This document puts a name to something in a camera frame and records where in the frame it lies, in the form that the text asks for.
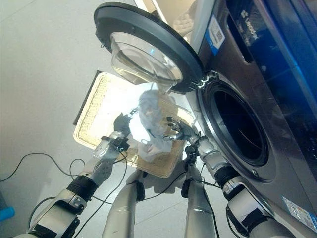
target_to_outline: black cable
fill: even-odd
[[[38,209],[39,206],[41,206],[42,203],[46,202],[47,200],[51,200],[51,199],[54,199],[55,197],[48,197],[48,198],[45,198],[43,199],[42,201],[40,201],[38,203],[38,205],[35,206],[35,208],[32,210],[31,212],[31,215],[29,216],[29,221],[28,221],[28,229],[30,229],[30,226],[31,226],[31,221],[32,221],[32,217],[35,213],[35,211]]]
[[[202,169],[200,170],[200,175],[202,175],[202,172],[203,172],[203,169],[204,169],[204,166],[205,166],[206,164],[204,163],[203,164],[203,166],[202,166]]]
[[[160,196],[161,194],[165,193],[165,192],[169,189],[169,187],[171,187],[172,184],[173,184],[181,175],[183,175],[184,173],[187,173],[187,172],[185,171],[185,172],[182,172],[181,174],[179,174],[179,175],[176,177],[176,179],[174,179],[174,180],[169,184],[169,186],[168,186],[166,189],[164,189],[162,192],[160,192],[159,194],[157,194],[157,195],[155,195],[155,196],[145,198],[145,199],[143,199],[143,201],[144,201],[144,200],[151,199],[151,198],[155,198],[155,197]]]
[[[19,166],[20,166],[20,164],[22,163],[22,161],[23,161],[27,156],[29,156],[29,155],[46,155],[46,156],[48,156],[48,157],[54,162],[54,164],[57,166],[57,168],[58,168],[63,174],[65,174],[65,175],[67,175],[67,176],[71,176],[71,174],[68,174],[68,173],[66,173],[64,170],[61,169],[61,167],[57,164],[57,162],[55,161],[55,159],[54,159],[52,156],[50,156],[50,155],[48,155],[48,154],[46,154],[46,153],[30,153],[30,154],[26,154],[25,156],[23,156],[22,159],[20,160],[20,162],[18,163],[18,165],[16,166],[15,170],[14,170],[8,177],[6,177],[5,179],[0,180],[0,182],[6,181],[6,180],[9,179],[10,177],[12,177],[12,176],[14,175],[14,173],[17,171],[17,169],[19,168]]]
[[[205,183],[203,183],[203,190],[204,190],[205,199],[206,199],[206,201],[207,201],[207,203],[208,203],[208,205],[209,205],[209,207],[210,207],[210,209],[211,209],[211,211],[212,211],[214,229],[216,230],[217,238],[219,238],[220,236],[219,236],[218,227],[217,227],[216,215],[215,215],[215,213],[214,213],[214,211],[213,211],[213,208],[212,208],[212,206],[211,206],[211,204],[210,204],[210,202],[209,202],[209,200],[208,200],[208,197],[207,197],[207,194],[206,194],[206,190],[205,190]]]
[[[123,158],[120,159],[120,160],[117,160],[117,161],[114,162],[113,164],[119,163],[119,162],[121,162],[122,160],[126,160],[126,158],[127,158],[127,156],[128,156],[128,153],[125,151],[125,155],[122,154],[122,152],[120,152],[120,154],[123,156]]]
[[[71,176],[71,178],[74,180],[74,176],[75,175],[73,175],[72,173],[71,173],[71,166],[73,165],[73,163],[75,162],[75,161],[77,161],[77,160],[80,160],[81,162],[83,162],[83,164],[85,165],[86,163],[85,163],[85,161],[83,161],[82,159],[74,159],[71,163],[70,163],[70,165],[69,165],[69,174],[70,174],[70,176]]]
[[[114,191],[116,191],[119,187],[120,187],[120,185],[122,184],[122,181],[124,180],[124,177],[125,177],[125,174],[126,174],[126,172],[127,172],[127,167],[128,167],[128,165],[127,165],[127,160],[126,160],[126,158],[124,158],[125,159],[125,170],[124,170],[124,173],[123,173],[123,176],[122,176],[122,179],[121,179],[121,181],[120,181],[120,183],[118,184],[118,186],[117,187],[115,187],[114,188],[114,190],[112,190],[110,193],[109,193],[109,195],[104,199],[104,201],[102,202],[102,204],[96,209],[96,211],[88,218],[88,220],[84,223],[84,225],[80,228],[80,230],[78,231],[78,233],[74,236],[74,238],[76,238],[78,235],[79,235],[79,233],[83,230],[83,228],[85,227],[85,225],[90,221],[90,219],[92,219],[92,217],[99,211],[99,209],[103,206],[103,204],[106,202],[106,200],[111,196],[111,194],[113,194],[114,193]]]
[[[231,232],[237,237],[237,238],[242,238],[241,236],[239,236],[237,233],[235,233],[235,231],[233,230],[231,224],[230,224],[230,221],[229,221],[229,217],[228,217],[228,213],[226,213],[226,217],[227,217],[227,223],[228,223],[228,226],[231,230]]]

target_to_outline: barcode sticker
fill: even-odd
[[[225,36],[214,15],[211,17],[208,29],[206,31],[206,38],[213,54],[216,55],[225,39]]]
[[[317,217],[314,214],[307,212],[300,206],[297,206],[295,203],[288,200],[287,198],[282,198],[289,213],[317,233]]]

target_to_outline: white floor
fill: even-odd
[[[0,178],[7,177],[20,158],[32,152],[52,155],[67,171],[75,158],[87,161],[92,151],[73,139],[72,125],[96,70],[114,73],[110,53],[95,37],[93,13],[104,0],[0,0],[1,30],[1,128]],[[73,173],[82,165],[74,165]],[[113,173],[97,191],[106,195],[119,183],[124,171],[116,164]],[[128,167],[128,174],[133,169]],[[0,183],[7,206],[15,216],[2,222],[0,237],[26,231],[28,217],[42,199],[55,196],[71,178],[63,175],[45,156],[30,156],[18,171]],[[170,179],[160,179],[160,188]],[[187,200],[180,188],[137,204],[135,237],[183,237]],[[109,198],[113,201],[117,192]],[[226,202],[221,191],[209,187],[220,236],[234,237],[225,219]],[[146,196],[153,195],[153,188]],[[92,200],[80,216],[81,225],[99,206]],[[100,237],[110,206],[105,204],[79,237]]]

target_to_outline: black joint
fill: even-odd
[[[263,215],[259,208],[256,208],[246,216],[242,224],[248,228],[248,232],[250,233],[254,227],[265,221],[267,221],[267,216]]]
[[[221,189],[230,179],[240,176],[240,174],[231,166],[225,166],[217,170],[214,174],[214,179],[219,184]]]
[[[83,198],[86,202],[94,195],[97,184],[86,176],[77,176],[67,187],[67,190]]]
[[[39,224],[37,224],[34,227],[34,231],[31,231],[29,234],[32,234],[39,238],[55,238],[55,236],[57,235],[55,232]]]
[[[236,217],[233,215],[232,211],[229,207],[226,207],[226,213],[234,227],[236,228],[237,232],[242,234],[243,236],[249,237],[249,232],[239,223]]]
[[[239,192],[241,192],[244,189],[243,185],[238,185],[236,186],[229,194],[226,194],[225,192],[223,193],[223,196],[225,199],[230,201],[233,197],[235,197]]]
[[[182,191],[180,193],[183,198],[188,198],[188,191],[189,191],[190,182],[191,182],[191,179],[187,179],[183,183]]]
[[[185,152],[187,155],[187,159],[189,159],[190,162],[195,162],[196,158],[198,156],[198,151],[193,146],[187,146],[185,148]]]
[[[116,138],[113,142],[112,145],[118,150],[118,151],[126,151],[130,145],[127,143],[128,139],[127,138]]]
[[[143,183],[137,181],[137,201],[143,201],[145,198],[145,190]]]

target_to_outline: silver metal tube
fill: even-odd
[[[133,238],[136,202],[136,183],[126,185],[109,211],[102,238]]]
[[[188,175],[196,181],[202,180],[195,166],[188,167]],[[189,186],[184,238],[214,238],[213,213],[205,198],[202,183],[196,181],[192,181]]]

